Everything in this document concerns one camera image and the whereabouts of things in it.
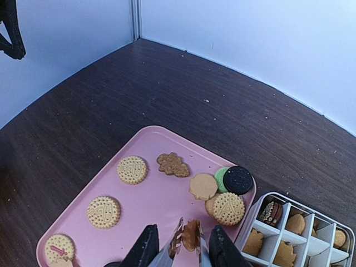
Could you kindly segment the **metal serving tongs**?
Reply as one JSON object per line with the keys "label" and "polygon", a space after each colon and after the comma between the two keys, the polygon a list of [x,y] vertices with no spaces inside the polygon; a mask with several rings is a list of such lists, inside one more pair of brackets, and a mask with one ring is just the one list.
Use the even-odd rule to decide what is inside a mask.
{"label": "metal serving tongs", "polygon": [[172,238],[149,266],[212,266],[200,221],[180,219]]}

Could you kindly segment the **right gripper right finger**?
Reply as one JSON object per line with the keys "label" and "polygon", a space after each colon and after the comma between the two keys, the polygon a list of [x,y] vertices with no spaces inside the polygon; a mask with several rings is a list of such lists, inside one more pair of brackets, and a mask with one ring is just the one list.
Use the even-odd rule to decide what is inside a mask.
{"label": "right gripper right finger", "polygon": [[209,258],[215,267],[243,267],[248,262],[241,255],[221,225],[216,225],[209,238]]}

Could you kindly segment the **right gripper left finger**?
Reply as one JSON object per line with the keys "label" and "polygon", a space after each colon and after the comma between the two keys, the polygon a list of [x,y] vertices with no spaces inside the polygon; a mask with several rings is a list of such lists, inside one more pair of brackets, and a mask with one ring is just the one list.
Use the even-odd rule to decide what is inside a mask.
{"label": "right gripper left finger", "polygon": [[120,267],[148,266],[159,252],[157,225],[147,225],[133,247],[120,263]]}

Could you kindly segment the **chocolate swirl cookie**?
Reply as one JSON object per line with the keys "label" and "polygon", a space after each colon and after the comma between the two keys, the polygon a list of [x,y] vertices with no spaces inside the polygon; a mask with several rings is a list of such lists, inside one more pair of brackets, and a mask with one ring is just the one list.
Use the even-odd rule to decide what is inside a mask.
{"label": "chocolate swirl cookie", "polygon": [[281,219],[283,213],[282,204],[271,201],[263,209],[258,217],[258,220],[270,226],[276,226]]}

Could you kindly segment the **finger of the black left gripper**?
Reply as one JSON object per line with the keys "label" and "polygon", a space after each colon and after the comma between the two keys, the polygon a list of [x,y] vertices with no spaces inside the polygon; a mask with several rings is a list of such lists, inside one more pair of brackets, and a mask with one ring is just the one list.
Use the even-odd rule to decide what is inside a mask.
{"label": "finger of the black left gripper", "polygon": [[1,23],[4,24],[10,42],[1,34],[1,51],[14,60],[26,55],[18,25],[16,0],[1,0]]}

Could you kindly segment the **brown leaf shaped cookie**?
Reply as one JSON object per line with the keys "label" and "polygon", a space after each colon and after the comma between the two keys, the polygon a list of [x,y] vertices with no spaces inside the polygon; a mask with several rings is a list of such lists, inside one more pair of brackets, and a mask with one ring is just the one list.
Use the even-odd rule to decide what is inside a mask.
{"label": "brown leaf shaped cookie", "polygon": [[182,157],[174,152],[159,155],[156,162],[160,165],[159,171],[164,172],[168,176],[174,175],[184,178],[190,175],[188,165],[183,162]]}

